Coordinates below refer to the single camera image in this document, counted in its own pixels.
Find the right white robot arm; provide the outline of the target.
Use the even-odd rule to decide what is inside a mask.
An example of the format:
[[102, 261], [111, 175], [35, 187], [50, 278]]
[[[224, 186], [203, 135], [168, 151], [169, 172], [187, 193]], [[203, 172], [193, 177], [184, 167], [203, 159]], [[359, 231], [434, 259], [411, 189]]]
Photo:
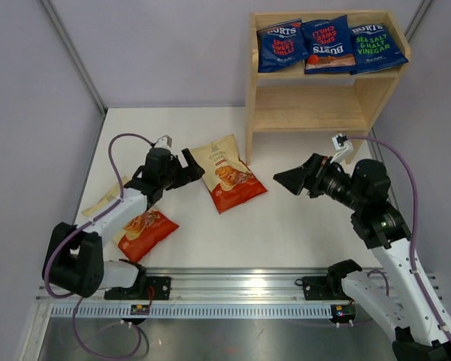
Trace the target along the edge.
[[352, 174], [331, 157], [313, 154], [297, 168], [273, 179], [294, 195], [329, 196], [352, 210], [357, 236], [383, 267], [398, 299], [393, 301], [351, 259], [328, 267], [326, 289], [335, 298], [358, 302], [388, 335], [398, 360], [451, 360], [451, 318], [419, 257], [401, 213], [388, 200], [386, 167], [360, 160]]

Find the blue Burts chilli bag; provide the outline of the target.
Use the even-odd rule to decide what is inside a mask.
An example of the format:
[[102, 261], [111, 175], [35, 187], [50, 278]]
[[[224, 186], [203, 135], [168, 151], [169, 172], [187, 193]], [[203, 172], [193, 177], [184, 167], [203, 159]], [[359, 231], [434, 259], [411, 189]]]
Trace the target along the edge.
[[308, 59], [301, 25], [301, 19], [294, 19], [257, 32], [260, 42], [259, 73], [281, 71]]
[[302, 23], [301, 32], [309, 53], [304, 61], [305, 74], [340, 74], [355, 69], [347, 15]]

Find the cream orange cassava chips bag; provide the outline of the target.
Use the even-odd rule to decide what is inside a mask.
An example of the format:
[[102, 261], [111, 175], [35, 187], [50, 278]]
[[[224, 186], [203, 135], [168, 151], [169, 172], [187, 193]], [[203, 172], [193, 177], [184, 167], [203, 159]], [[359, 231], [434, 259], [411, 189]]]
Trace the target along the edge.
[[239, 157], [233, 135], [190, 150], [204, 169], [202, 180], [219, 213], [267, 192], [262, 182]]

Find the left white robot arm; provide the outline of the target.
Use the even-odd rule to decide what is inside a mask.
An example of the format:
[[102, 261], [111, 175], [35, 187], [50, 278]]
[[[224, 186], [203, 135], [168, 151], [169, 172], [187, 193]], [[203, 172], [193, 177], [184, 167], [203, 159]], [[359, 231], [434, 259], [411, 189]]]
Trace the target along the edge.
[[106, 261], [105, 241], [133, 218], [151, 209], [167, 190], [199, 180], [204, 169], [188, 149], [182, 154], [187, 166], [177, 156], [161, 147], [153, 148], [132, 179], [120, 185], [120, 194], [104, 211], [95, 213], [83, 225], [59, 223], [52, 231], [43, 268], [44, 286], [53, 298], [54, 286], [65, 290], [64, 297], [92, 296], [100, 289], [122, 290], [130, 299], [139, 299], [147, 291], [143, 267], [128, 260]]

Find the blue Burts sea salt bag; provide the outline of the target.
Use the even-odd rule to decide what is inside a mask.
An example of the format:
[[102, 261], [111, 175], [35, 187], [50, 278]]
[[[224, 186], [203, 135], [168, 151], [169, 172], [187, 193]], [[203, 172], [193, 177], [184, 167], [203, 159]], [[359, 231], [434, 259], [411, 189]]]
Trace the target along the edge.
[[365, 74], [409, 62], [383, 23], [350, 28], [356, 65], [350, 74]]

